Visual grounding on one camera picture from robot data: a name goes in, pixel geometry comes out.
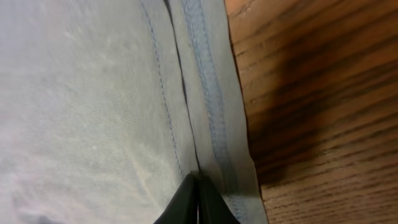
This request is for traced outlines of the light blue printed t-shirt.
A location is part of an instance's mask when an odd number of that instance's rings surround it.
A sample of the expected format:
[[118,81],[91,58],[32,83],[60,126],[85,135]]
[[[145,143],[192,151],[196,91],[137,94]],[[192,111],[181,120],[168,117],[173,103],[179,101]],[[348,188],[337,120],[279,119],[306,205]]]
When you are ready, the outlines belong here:
[[1,2],[2,223],[154,223],[192,172],[267,222],[223,1]]

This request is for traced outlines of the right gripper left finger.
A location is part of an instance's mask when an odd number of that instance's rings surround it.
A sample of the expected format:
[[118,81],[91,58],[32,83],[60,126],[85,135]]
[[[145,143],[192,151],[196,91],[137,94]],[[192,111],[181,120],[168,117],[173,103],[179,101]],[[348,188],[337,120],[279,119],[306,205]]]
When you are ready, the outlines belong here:
[[154,224],[196,224],[198,220],[197,191],[195,176],[188,174]]

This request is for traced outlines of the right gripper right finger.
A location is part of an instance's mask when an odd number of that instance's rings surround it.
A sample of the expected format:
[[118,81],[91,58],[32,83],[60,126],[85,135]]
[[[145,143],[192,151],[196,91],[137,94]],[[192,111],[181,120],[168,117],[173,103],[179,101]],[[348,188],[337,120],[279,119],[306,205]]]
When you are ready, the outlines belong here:
[[240,224],[210,178],[198,177],[199,224]]

